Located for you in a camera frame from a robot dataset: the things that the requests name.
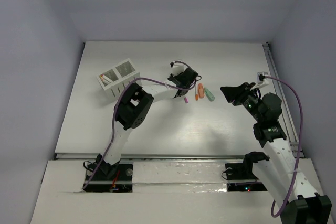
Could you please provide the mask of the orange correction tape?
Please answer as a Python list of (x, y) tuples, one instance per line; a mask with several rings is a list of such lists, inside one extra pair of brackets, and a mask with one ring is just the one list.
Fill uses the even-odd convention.
[(200, 99), (204, 98), (205, 93), (204, 93), (204, 87), (201, 83), (198, 84), (198, 97)]

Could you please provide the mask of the green correction tape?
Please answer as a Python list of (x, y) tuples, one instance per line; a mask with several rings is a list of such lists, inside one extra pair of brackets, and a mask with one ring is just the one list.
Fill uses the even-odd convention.
[(215, 100), (214, 95), (210, 92), (210, 90), (207, 87), (204, 87), (204, 93), (209, 101), (213, 102)]

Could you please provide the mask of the white pen coral cap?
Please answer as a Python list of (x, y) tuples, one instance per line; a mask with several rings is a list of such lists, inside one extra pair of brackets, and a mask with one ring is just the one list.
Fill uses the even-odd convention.
[(100, 76), (100, 80), (105, 83), (105, 84), (111, 84), (113, 81), (111, 79), (109, 79), (107, 76), (102, 75)]

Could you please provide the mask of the white pen orange cap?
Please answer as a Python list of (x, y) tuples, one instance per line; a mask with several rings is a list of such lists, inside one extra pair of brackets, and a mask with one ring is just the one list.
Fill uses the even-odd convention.
[(199, 96), (198, 96), (198, 89), (197, 89), (197, 85), (196, 84), (194, 86), (194, 91), (195, 91), (195, 100), (198, 101), (199, 100)]

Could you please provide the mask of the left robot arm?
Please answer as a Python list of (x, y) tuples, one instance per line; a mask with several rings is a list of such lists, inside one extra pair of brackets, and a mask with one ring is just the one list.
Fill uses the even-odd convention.
[(104, 179), (113, 178), (129, 135), (144, 122), (152, 104), (186, 95), (200, 78), (195, 70), (187, 67), (179, 74), (170, 74), (165, 82), (144, 77), (131, 81), (114, 106), (111, 140), (105, 151), (97, 156), (90, 178), (96, 173)]

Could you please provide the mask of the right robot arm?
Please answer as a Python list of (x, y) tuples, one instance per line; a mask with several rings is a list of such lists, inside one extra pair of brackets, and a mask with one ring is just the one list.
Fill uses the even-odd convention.
[(241, 163), (227, 163), (226, 180), (258, 180), (272, 195), (273, 207), (282, 223), (327, 223), (332, 207), (328, 196), (321, 195), (299, 168), (287, 136), (279, 123), (282, 100), (276, 94), (261, 95), (255, 83), (221, 87), (228, 103), (242, 105), (256, 120), (254, 136), (262, 150), (250, 152)]

